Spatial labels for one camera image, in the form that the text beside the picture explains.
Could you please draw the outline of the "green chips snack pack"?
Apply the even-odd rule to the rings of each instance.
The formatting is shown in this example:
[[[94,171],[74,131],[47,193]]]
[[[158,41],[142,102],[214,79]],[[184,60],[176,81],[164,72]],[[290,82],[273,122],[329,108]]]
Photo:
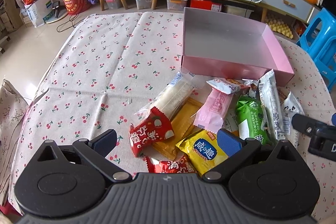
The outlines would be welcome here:
[[[266,116],[259,100],[240,96],[235,108],[241,139],[254,138],[262,145],[272,145],[266,129]]]

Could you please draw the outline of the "white shopping bag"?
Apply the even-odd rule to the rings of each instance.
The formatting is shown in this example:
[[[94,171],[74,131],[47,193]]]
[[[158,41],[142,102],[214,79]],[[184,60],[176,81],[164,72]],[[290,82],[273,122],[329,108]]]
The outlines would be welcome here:
[[[22,0],[34,27],[40,27],[52,16],[52,0]]]

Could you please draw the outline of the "pink wafer snack pack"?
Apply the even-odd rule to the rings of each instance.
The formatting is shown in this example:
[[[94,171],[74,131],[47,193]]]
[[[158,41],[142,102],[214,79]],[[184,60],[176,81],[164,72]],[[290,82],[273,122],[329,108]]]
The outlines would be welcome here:
[[[194,125],[216,134],[224,124],[233,97],[233,94],[225,94],[213,88],[197,111]]]

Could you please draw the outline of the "clear rice cracker pack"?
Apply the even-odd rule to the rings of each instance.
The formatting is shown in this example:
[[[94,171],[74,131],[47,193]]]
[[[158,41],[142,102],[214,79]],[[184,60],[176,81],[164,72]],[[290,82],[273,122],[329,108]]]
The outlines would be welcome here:
[[[171,119],[196,87],[197,81],[195,75],[177,72],[171,82],[152,102],[149,102],[134,114],[144,119],[150,110],[156,107],[168,119]]]

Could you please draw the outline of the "pink cardboard box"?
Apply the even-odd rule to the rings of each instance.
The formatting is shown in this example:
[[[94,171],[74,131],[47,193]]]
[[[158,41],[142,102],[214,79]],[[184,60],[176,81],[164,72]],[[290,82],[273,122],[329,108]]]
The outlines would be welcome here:
[[[262,22],[209,10],[185,8],[181,67],[196,75],[260,79],[273,70],[285,86],[293,68],[273,31]]]

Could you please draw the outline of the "blue plastic stool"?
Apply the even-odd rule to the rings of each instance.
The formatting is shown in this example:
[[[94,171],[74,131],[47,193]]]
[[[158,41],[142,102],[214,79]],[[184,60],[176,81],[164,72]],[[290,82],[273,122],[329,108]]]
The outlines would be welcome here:
[[[299,38],[297,45],[308,53],[319,73],[328,81],[331,92],[335,85],[335,15],[323,8]]]

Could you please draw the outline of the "red strawberry snack pack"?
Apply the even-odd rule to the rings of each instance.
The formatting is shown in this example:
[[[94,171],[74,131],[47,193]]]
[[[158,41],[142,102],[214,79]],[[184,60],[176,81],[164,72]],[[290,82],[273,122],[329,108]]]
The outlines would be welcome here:
[[[135,157],[139,157],[142,150],[155,142],[164,141],[174,136],[171,122],[158,108],[150,109],[147,117],[137,126],[130,126],[130,147]]]

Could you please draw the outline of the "yellow biscuit snack pack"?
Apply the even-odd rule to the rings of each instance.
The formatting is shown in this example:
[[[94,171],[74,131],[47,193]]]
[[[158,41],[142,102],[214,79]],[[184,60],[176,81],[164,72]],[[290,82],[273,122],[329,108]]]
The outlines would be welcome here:
[[[229,158],[219,147],[217,134],[207,130],[197,131],[175,146],[188,156],[201,176]]]

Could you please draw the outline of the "yellow egg tray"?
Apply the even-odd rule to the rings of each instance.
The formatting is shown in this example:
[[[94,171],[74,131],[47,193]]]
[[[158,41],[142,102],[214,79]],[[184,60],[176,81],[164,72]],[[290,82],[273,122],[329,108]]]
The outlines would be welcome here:
[[[276,17],[273,14],[268,14],[265,18],[265,23],[273,32],[277,32],[286,36],[287,38],[293,39],[294,35],[289,27],[282,19]]]

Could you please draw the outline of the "red box under cabinet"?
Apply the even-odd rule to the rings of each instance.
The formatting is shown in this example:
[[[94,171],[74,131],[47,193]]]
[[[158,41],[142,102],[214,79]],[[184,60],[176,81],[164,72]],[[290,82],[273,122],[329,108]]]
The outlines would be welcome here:
[[[222,11],[222,4],[215,3],[213,0],[190,0],[190,7],[216,12]]]

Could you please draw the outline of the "golden snack pack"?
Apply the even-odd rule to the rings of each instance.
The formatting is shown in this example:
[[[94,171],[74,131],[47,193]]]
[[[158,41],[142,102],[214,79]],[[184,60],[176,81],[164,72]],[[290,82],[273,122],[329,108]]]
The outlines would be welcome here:
[[[174,160],[179,151],[176,144],[191,134],[194,128],[195,114],[202,105],[201,102],[189,97],[171,120],[174,136],[167,140],[153,143],[151,147],[169,160]]]

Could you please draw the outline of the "orange white cookie pack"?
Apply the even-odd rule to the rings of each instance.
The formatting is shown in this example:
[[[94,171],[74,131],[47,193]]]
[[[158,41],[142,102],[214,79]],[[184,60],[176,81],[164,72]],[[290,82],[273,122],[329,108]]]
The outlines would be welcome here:
[[[233,94],[241,90],[248,89],[249,85],[244,85],[236,80],[227,79],[212,79],[206,81],[212,88],[224,94]]]

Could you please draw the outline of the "white monkey biscuit pack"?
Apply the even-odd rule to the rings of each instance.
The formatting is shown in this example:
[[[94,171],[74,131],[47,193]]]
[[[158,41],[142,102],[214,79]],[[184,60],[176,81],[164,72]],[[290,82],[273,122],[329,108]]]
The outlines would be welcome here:
[[[293,128],[291,122],[295,114],[304,115],[305,113],[298,99],[292,92],[289,92],[287,98],[281,104],[281,111],[285,139],[290,141],[292,145],[297,148],[299,132]]]

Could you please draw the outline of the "long white snack bar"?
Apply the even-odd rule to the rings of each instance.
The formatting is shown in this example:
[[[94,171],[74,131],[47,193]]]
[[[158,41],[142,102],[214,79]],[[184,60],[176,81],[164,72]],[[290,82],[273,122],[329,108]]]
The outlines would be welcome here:
[[[274,70],[268,71],[259,79],[258,89],[261,104],[264,106],[267,117],[270,138],[273,141],[285,139],[284,123]]]

